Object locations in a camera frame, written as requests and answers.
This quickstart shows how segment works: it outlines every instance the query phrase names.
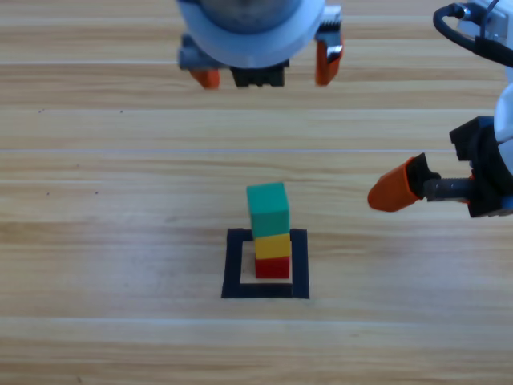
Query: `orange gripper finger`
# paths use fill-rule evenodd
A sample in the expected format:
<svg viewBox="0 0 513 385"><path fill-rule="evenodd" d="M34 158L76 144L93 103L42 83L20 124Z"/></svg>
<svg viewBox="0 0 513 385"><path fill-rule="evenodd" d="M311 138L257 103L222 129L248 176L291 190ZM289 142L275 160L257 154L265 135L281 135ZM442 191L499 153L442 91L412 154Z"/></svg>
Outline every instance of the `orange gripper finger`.
<svg viewBox="0 0 513 385"><path fill-rule="evenodd" d="M410 158L404 164L379 178L367 197L372 209L393 213L420 201L420 198L411 192L406 174L406 167L414 159Z"/></svg>
<svg viewBox="0 0 513 385"><path fill-rule="evenodd" d="M216 90L220 85L219 70L189 71L205 90Z"/></svg>
<svg viewBox="0 0 513 385"><path fill-rule="evenodd" d="M344 55L344 43L342 52L337 60L328 63L327 46L324 42L317 42L317 68L315 70L315 82L318 86L325 87L337 76L342 56Z"/></svg>

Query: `yellow block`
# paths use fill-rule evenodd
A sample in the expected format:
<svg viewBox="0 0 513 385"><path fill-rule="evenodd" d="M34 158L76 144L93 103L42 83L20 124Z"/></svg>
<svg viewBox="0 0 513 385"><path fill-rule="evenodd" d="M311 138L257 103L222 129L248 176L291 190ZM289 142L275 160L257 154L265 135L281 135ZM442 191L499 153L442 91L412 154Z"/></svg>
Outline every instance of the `yellow block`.
<svg viewBox="0 0 513 385"><path fill-rule="evenodd" d="M288 233L255 240L256 259L290 257L291 252L290 234Z"/></svg>

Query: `block tower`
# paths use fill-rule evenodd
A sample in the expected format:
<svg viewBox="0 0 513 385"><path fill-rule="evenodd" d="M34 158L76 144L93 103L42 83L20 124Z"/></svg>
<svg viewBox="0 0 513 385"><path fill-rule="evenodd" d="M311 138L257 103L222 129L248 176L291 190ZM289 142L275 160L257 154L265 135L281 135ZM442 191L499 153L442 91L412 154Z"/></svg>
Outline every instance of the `block tower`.
<svg viewBox="0 0 513 385"><path fill-rule="evenodd" d="M283 183L247 188L257 278L290 276L290 213Z"/></svg>

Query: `black cable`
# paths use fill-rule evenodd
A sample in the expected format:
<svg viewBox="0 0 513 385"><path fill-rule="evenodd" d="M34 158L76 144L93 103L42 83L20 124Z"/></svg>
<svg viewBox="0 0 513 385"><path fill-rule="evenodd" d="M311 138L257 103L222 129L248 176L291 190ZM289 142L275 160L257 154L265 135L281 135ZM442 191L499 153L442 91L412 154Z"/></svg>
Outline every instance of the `black cable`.
<svg viewBox="0 0 513 385"><path fill-rule="evenodd" d="M471 4L469 4L468 9L471 12L471 17L475 19L475 21L478 21L480 19L478 14L481 14L482 12L479 12L480 10L483 10L481 7L476 8L472 7ZM443 36L448 38L451 42L458 44L459 46L474 52L475 46L474 46L474 40L470 38L464 37L459 32L453 30L450 26L447 25L446 22L443 21L443 18L458 18L462 19L466 16L465 14L465 7L461 4L450 4L449 6L444 6L443 8L440 8L437 10L433 15L433 24L434 27L437 29L438 32L440 32Z"/></svg>
<svg viewBox="0 0 513 385"><path fill-rule="evenodd" d="M506 67L513 67L512 49L495 40L482 38L480 35L477 35L475 39L463 36L463 34L453 30L443 20L446 17L457 18L473 22L477 26L483 26L484 21L490 17L490 12L493 11L497 2L499 2L499 0L494 0L488 8L474 3L467 3L465 5L455 3L450 4L449 6L444 6L437 10L433 15L434 27L451 42L458 44L473 54Z"/></svg>
<svg viewBox="0 0 513 385"><path fill-rule="evenodd" d="M491 12L494 10L494 8L498 2L499 2L499 0L494 0L493 2L491 2L487 8L487 12L484 14L483 21L481 22L481 30L479 33L479 35L481 36L481 39L485 38L485 33L487 31L487 25L488 25L488 19L490 17Z"/></svg>

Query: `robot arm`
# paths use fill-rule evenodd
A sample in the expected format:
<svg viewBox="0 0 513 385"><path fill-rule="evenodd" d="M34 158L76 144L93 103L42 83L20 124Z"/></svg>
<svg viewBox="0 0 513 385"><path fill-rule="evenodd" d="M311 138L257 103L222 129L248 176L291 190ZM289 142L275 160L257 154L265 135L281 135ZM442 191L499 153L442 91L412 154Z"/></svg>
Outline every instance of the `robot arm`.
<svg viewBox="0 0 513 385"><path fill-rule="evenodd" d="M451 29L445 17L460 20ZM453 43L504 65L510 85L499 97L495 116L478 116L450 132L468 179L442 179L429 170L425 154L409 159L380 178L368 196L371 208L396 212L424 198L460 201L471 217L513 213L513 0L473 0L434 14L435 28Z"/></svg>
<svg viewBox="0 0 513 385"><path fill-rule="evenodd" d="M317 40L317 85L338 72L341 7L325 0L177 0L187 26L179 65L204 88L229 69L238 87L285 85L289 60Z"/></svg>

